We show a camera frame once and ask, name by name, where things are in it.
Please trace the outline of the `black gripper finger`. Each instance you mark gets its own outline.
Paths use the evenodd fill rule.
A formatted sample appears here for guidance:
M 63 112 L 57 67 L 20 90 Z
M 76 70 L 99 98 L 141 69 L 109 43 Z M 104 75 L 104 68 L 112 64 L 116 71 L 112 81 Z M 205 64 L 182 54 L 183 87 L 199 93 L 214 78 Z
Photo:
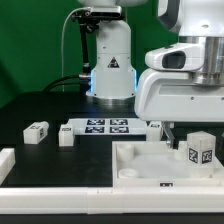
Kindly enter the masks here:
M 163 127 L 163 131 L 167 137 L 167 145 L 170 148 L 174 147 L 174 143 L 175 143 L 175 137 L 173 135 L 172 129 L 174 128 L 174 123 L 173 122 L 168 122 L 168 121 L 163 121 L 162 122 L 162 127 Z

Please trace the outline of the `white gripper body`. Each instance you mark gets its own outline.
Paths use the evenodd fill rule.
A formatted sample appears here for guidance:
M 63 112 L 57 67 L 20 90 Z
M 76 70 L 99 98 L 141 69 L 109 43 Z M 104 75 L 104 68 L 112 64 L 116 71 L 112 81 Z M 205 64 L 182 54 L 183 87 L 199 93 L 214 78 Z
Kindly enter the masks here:
M 193 83 L 203 66 L 202 44 L 177 43 L 150 51 L 139 79 L 134 110 L 145 121 L 224 122 L 224 87 Z

